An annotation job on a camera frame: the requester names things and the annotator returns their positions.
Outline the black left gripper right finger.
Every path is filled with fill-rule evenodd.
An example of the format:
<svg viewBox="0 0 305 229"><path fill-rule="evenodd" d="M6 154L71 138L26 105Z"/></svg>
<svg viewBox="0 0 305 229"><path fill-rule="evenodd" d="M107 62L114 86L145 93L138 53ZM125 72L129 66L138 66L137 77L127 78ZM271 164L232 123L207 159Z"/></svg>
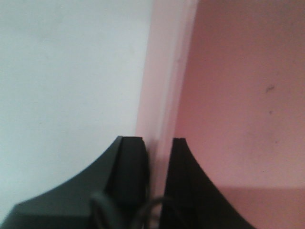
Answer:
<svg viewBox="0 0 305 229"><path fill-rule="evenodd" d="M253 228L205 174L184 138L173 139L164 195L173 200L178 214L164 204L162 229Z"/></svg>

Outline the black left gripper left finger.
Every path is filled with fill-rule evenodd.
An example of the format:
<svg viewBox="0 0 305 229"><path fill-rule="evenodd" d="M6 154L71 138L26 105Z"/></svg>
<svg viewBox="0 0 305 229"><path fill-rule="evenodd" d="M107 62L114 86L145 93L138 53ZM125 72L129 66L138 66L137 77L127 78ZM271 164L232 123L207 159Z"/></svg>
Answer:
<svg viewBox="0 0 305 229"><path fill-rule="evenodd" d="M92 164L68 181L18 203L4 229L93 229L90 200L106 195L130 224L147 200L149 159L141 137L117 137Z"/></svg>

